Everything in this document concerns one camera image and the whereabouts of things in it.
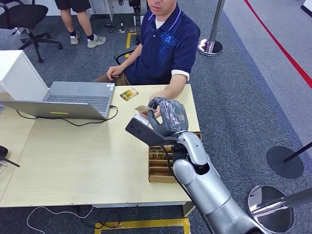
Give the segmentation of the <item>seated person's right hand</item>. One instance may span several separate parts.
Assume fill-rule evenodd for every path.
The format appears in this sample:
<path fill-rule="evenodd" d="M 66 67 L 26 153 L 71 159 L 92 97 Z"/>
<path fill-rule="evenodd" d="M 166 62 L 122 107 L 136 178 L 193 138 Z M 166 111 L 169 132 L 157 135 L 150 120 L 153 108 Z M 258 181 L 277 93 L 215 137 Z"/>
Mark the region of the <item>seated person's right hand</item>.
<path fill-rule="evenodd" d="M 113 81 L 115 78 L 120 77 L 125 69 L 125 68 L 123 65 L 111 66 L 107 72 L 107 76 L 110 81 Z"/>

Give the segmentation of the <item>seated person's left hand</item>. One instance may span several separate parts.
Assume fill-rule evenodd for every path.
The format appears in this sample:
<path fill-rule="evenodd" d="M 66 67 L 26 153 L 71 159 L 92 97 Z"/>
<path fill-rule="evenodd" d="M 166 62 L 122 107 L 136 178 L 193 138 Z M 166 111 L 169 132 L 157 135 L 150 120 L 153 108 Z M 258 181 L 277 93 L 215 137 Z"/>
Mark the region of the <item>seated person's left hand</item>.
<path fill-rule="evenodd" d="M 154 93 L 154 94 L 151 95 L 151 96 L 149 98 L 149 102 L 150 102 L 150 101 L 153 100 L 153 98 L 156 98 L 156 97 L 160 97 L 160 98 L 171 98 L 171 97 L 170 97 L 170 93 L 169 93 L 168 90 L 165 90 L 165 89 L 164 89 L 164 90 L 161 90 L 161 91 L 159 91 L 159 92 L 156 92 L 156 93 Z M 159 106 L 156 108 L 156 112 L 155 113 L 155 116 L 156 116 L 156 118 L 158 118 L 158 117 L 160 116 L 160 109 L 159 109 Z"/>

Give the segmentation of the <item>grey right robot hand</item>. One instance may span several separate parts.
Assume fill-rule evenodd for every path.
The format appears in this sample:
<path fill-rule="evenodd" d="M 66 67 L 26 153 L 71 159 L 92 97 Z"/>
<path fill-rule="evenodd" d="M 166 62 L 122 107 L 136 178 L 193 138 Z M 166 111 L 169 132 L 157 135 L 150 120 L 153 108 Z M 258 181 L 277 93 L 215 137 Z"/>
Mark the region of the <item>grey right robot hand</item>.
<path fill-rule="evenodd" d="M 169 137 L 181 131 L 187 131 L 189 124 L 186 111 L 181 103 L 175 99 L 166 99 L 164 97 L 155 97 L 149 102 L 150 108 L 147 117 L 152 128 L 164 137 Z M 162 119 L 159 123 L 155 113 L 157 107 L 159 108 Z"/>

